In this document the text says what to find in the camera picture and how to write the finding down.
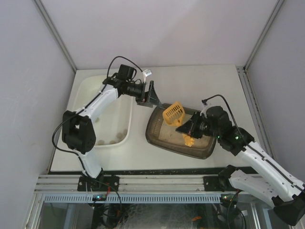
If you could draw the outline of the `yellow litter scoop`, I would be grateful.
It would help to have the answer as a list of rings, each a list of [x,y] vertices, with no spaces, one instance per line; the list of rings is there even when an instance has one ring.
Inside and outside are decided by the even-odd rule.
[[[182,104],[178,101],[176,101],[163,111],[163,119],[169,126],[182,126],[184,117],[185,110]],[[192,147],[194,144],[194,138],[188,136],[187,134],[182,134],[182,136],[184,139],[184,144],[188,147]]]

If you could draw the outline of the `dark brown litter box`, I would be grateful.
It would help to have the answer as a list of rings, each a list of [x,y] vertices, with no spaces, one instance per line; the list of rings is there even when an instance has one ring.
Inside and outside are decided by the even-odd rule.
[[[147,142],[183,156],[207,159],[214,151],[216,139],[203,136],[195,139],[191,147],[185,145],[183,135],[176,132],[175,126],[167,125],[163,119],[163,111],[169,106],[170,104],[163,103],[162,107],[156,107],[153,110],[145,132]]]

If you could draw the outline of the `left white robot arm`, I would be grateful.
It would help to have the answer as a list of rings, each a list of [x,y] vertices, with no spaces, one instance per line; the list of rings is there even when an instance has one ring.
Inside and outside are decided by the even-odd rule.
[[[67,110],[62,117],[61,138],[73,154],[76,154],[83,173],[93,179],[102,172],[102,166],[96,159],[93,150],[96,142],[96,134],[93,122],[102,112],[121,95],[134,97],[136,103],[141,106],[161,106],[155,89],[154,81],[150,81],[148,91],[146,83],[108,77],[103,81],[102,89],[86,105],[76,111]]]

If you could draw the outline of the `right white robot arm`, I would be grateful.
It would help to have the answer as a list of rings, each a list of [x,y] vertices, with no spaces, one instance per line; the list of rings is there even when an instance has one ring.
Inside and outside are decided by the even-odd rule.
[[[244,129],[232,124],[221,107],[206,114],[195,112],[176,131],[192,138],[215,137],[219,145],[247,162],[261,177],[257,179],[228,165],[219,173],[222,186],[231,185],[262,200],[284,223],[295,226],[305,214],[305,183],[274,161]]]

